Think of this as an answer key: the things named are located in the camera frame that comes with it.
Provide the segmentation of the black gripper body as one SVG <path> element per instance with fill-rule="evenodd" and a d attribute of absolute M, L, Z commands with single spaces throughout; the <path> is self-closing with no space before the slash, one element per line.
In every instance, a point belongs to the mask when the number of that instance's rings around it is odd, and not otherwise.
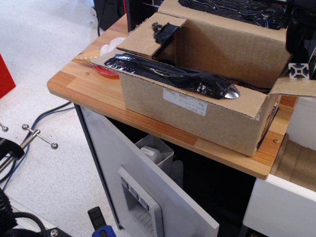
<path fill-rule="evenodd" d="M 316 31 L 316 2 L 314 0 L 288 0 L 286 49 L 294 63 L 308 63 L 309 49 L 305 43 Z"/>

